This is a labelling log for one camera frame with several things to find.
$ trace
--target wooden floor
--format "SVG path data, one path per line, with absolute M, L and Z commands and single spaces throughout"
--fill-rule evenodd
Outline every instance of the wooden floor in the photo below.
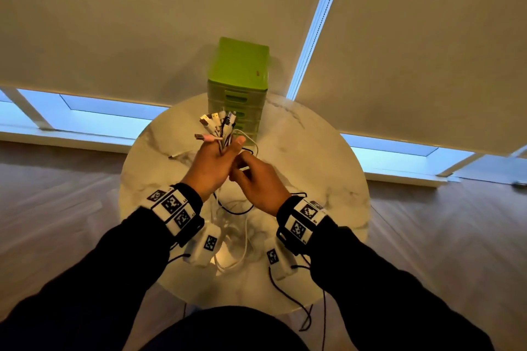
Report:
M 118 224 L 125 155 L 0 142 L 0 319 L 79 261 Z M 527 348 L 527 194 L 466 180 L 437 190 L 370 182 L 369 245 L 484 329 L 500 350 Z M 178 321 L 183 302 L 155 284 L 126 350 Z M 320 350 L 323 307 L 301 334 Z M 301 312 L 280 316 L 297 329 Z M 326 350 L 354 349 L 328 297 Z

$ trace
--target green plastic drawer unit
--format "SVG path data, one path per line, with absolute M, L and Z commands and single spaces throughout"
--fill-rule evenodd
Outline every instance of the green plastic drawer unit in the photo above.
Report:
M 236 111 L 236 128 L 256 139 L 267 95 L 269 47 L 220 38 L 209 70 L 209 113 Z

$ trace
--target black sleeve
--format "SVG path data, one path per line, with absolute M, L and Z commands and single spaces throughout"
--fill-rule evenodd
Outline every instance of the black sleeve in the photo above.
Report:
M 176 187 L 199 214 L 198 194 L 182 183 Z M 0 349 L 121 350 L 172 244 L 151 210 L 135 210 L 82 261 L 18 303 L 0 323 Z
M 291 213 L 286 209 L 280 209 L 284 216 L 277 217 L 279 222 Z M 494 349 L 487 334 L 329 216 L 307 246 L 313 281 L 337 301 L 350 339 L 360 351 Z

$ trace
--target marble veining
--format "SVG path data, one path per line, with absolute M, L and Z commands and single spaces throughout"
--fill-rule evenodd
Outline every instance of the marble veining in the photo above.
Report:
M 134 143 L 121 174 L 119 205 L 121 219 L 137 208 L 152 189 L 180 181 L 201 146 L 194 133 L 202 133 L 199 116 L 207 112 L 207 95 L 190 98 L 159 115 Z M 277 95 L 268 95 L 258 134 L 259 158 L 271 163 L 291 191 L 305 191 L 319 201 L 341 226 L 349 226 L 361 241 L 368 233 L 369 194 L 364 173 L 352 149 L 324 119 L 308 108 Z M 226 181 L 217 192 L 222 204 L 235 212 L 250 207 L 236 183 Z M 274 236 L 276 220 L 253 208 L 233 216 L 218 206 L 213 197 L 206 201 L 201 216 L 222 227 L 224 243 L 218 253 L 221 265 L 237 261 L 245 246 L 242 263 L 226 272 L 214 264 L 194 268 L 182 260 L 167 266 L 159 279 L 177 297 L 203 308 L 244 305 L 272 315 L 298 307 L 275 288 L 268 277 L 263 244 Z M 181 254 L 174 248 L 171 257 Z M 304 264 L 301 257 L 299 264 Z M 285 292 L 309 305 L 322 293 L 309 271 L 277 282 Z

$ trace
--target marble tabletop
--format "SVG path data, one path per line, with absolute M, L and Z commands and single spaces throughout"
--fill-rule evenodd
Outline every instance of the marble tabletop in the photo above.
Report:
M 203 133 L 199 117 L 207 112 L 207 94 L 197 95 L 169 108 L 145 128 L 123 166 L 119 192 L 121 219 L 154 189 L 183 178 L 201 146 L 194 134 Z M 328 122 L 299 103 L 268 94 L 257 143 L 258 158 L 274 166 L 291 192 L 306 192 L 310 200 L 318 201 L 329 211 L 339 226 L 352 228 L 361 241 L 366 241 L 369 221 L 366 178 L 352 149 Z M 217 195 L 234 212 L 245 211 L 251 205 L 238 185 L 228 180 Z M 221 272 L 214 261 L 207 268 L 197 268 L 178 259 L 167 265 L 158 282 L 175 296 L 201 308 L 242 305 L 271 315 L 298 309 L 272 286 L 268 276 L 263 244 L 267 237 L 276 235 L 276 220 L 256 208 L 246 215 L 228 214 L 213 197 L 201 211 L 206 221 L 211 220 L 211 214 L 227 225 L 217 254 L 222 266 L 243 254 L 247 219 L 249 243 L 243 262 Z M 181 253 L 183 250 L 178 246 L 170 256 Z M 297 261 L 305 265 L 300 256 Z M 321 289 L 306 269 L 299 269 L 276 283 L 305 306 L 322 297 Z

